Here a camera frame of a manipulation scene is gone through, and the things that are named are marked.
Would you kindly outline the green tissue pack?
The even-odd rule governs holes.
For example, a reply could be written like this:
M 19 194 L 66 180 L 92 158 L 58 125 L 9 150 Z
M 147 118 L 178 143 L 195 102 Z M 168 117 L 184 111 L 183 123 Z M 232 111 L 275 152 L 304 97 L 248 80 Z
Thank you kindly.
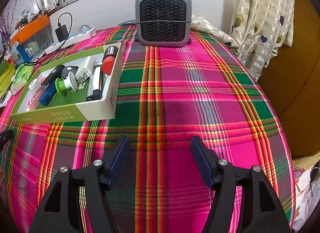
M 34 71 L 33 65 L 21 64 L 12 77 L 10 91 L 12 95 L 17 95 L 29 82 Z

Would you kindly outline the green white suction knob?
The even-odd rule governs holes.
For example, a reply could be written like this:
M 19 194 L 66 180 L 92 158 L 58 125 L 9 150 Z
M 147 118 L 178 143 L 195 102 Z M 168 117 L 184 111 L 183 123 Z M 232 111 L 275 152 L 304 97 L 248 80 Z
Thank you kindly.
M 66 79 L 57 78 L 55 80 L 55 87 L 59 95 L 65 96 L 69 90 L 77 90 L 78 83 L 75 75 L 70 71 Z

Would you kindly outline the green cardboard box tray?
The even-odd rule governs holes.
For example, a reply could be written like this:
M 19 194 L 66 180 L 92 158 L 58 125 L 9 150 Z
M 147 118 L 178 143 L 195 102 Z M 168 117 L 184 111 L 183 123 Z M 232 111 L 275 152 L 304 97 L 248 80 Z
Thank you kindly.
M 18 124 L 54 124 L 59 122 L 94 121 L 114 119 L 116 115 L 117 93 L 123 66 L 123 45 L 121 43 L 107 44 L 93 49 L 84 50 L 70 56 L 57 59 L 40 67 L 29 80 L 48 76 L 55 67 L 80 66 L 87 57 L 95 60 L 95 66 L 101 67 L 104 52 L 111 46 L 118 48 L 118 53 L 110 75 L 101 74 L 102 97 L 100 100 L 87 101 L 89 96 L 89 77 L 80 85 L 80 89 L 67 90 L 65 96 L 56 93 L 48 106 L 39 104 L 35 110 L 28 107 L 33 92 L 26 85 L 11 111 L 11 117 Z

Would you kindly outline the small white round bottle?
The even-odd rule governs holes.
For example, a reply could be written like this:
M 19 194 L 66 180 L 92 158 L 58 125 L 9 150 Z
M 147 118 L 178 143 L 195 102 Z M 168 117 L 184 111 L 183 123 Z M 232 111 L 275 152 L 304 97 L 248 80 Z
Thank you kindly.
M 40 87 L 41 87 L 41 84 L 40 84 L 39 80 L 36 78 L 34 80 L 32 80 L 28 86 L 29 91 L 31 91 L 32 93 L 37 92 L 40 89 Z

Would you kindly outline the brown bottle red cap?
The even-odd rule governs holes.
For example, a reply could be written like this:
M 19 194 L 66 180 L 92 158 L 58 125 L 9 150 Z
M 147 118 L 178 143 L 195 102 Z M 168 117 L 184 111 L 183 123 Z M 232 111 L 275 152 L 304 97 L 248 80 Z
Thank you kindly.
M 117 53 L 118 47 L 116 46 L 109 46 L 106 49 L 103 57 L 103 65 L 101 67 L 104 74 L 111 74 Z

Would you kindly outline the grey portable fan heater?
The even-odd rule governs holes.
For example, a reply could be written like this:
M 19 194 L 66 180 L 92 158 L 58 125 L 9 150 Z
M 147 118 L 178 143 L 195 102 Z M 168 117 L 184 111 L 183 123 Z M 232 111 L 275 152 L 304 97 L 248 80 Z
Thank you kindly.
M 136 0 L 138 40 L 146 46 L 185 46 L 189 42 L 191 11 L 191 0 Z

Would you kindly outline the blue white carton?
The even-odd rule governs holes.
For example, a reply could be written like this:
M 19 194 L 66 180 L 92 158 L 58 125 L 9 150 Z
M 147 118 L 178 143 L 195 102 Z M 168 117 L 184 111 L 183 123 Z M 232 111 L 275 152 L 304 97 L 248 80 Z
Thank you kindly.
M 27 52 L 21 46 L 21 44 L 17 41 L 14 41 L 10 45 L 10 54 L 12 58 L 14 59 L 15 65 L 18 66 L 22 63 L 29 63 L 30 57 L 28 56 Z

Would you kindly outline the orange lid storage bin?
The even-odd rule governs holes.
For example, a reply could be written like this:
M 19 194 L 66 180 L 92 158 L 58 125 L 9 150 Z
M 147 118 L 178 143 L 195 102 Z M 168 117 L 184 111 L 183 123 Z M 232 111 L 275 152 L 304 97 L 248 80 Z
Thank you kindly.
M 53 44 L 52 29 L 47 15 L 28 23 L 10 38 L 10 45 L 24 49 L 30 60 L 40 57 Z

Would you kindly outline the yellow green box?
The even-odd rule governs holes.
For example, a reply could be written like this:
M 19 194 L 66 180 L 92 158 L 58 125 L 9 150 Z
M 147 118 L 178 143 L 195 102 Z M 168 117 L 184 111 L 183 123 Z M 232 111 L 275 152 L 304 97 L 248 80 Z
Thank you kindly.
M 11 84 L 11 78 L 15 73 L 15 67 L 12 62 L 8 63 L 3 61 L 1 63 L 1 93 L 0 96 L 3 96 L 8 90 L 9 85 Z

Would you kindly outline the cream patterned curtain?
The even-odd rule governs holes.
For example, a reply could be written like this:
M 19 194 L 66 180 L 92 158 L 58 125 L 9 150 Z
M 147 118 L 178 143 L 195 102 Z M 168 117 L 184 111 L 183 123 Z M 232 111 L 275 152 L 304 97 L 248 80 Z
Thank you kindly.
M 233 0 L 231 30 L 225 33 L 199 15 L 191 29 L 208 33 L 227 45 L 255 80 L 276 57 L 278 48 L 293 44 L 295 0 Z

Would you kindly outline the black rectangular device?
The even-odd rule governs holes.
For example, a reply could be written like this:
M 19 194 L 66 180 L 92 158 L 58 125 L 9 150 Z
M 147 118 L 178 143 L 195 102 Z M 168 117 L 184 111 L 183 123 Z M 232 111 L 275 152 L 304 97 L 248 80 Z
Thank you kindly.
M 56 66 L 51 73 L 40 83 L 40 85 L 47 86 L 51 83 L 53 83 L 57 78 L 61 77 L 61 72 L 65 68 L 64 65 L 58 65 Z

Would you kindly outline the white blue power strip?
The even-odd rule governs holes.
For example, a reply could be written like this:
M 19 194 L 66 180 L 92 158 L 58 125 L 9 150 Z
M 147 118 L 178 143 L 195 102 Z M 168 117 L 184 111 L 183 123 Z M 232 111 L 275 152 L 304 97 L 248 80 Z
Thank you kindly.
M 72 35 L 72 36 L 68 37 L 67 40 L 65 41 L 65 43 L 63 44 L 63 46 L 61 45 L 63 42 L 55 42 L 55 43 L 53 43 L 52 45 L 50 45 L 45 50 L 45 53 L 46 54 L 50 54 L 52 52 L 55 52 L 58 49 L 63 49 L 63 48 L 68 47 L 68 46 L 70 46 L 72 44 L 76 44 L 78 42 L 85 41 L 87 39 L 92 38 L 96 34 L 97 34 L 96 28 L 91 28 L 91 29 L 84 30 L 84 31 L 82 31 L 80 33 L 77 33 L 75 35 Z

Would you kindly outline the blue usb stick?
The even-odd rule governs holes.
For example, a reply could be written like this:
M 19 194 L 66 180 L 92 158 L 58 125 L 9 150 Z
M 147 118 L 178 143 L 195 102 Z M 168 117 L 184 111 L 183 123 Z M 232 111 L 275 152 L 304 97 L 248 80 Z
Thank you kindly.
M 51 84 L 46 87 L 44 92 L 39 98 L 39 103 L 43 106 L 48 106 L 48 104 L 51 102 L 52 98 L 56 94 L 56 86 L 55 83 L 52 82 Z

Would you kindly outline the pink hair claw clip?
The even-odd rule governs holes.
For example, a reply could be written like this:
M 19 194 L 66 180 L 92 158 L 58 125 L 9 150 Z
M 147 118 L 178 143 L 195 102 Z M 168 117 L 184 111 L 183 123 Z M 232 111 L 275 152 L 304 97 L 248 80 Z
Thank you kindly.
M 42 96 L 42 94 L 43 94 L 43 91 L 38 90 L 32 95 L 31 99 L 28 101 L 28 104 L 27 104 L 27 111 L 33 111 L 37 108 L 37 106 L 39 105 L 39 99 Z

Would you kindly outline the white wall charger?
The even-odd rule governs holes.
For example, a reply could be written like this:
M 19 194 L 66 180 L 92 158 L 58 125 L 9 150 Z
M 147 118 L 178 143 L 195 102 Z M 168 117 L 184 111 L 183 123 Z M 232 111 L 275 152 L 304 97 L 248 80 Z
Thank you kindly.
M 95 59 L 92 56 L 86 57 L 86 59 L 80 64 L 75 74 L 75 78 L 78 84 L 84 82 L 92 74 L 95 66 Z

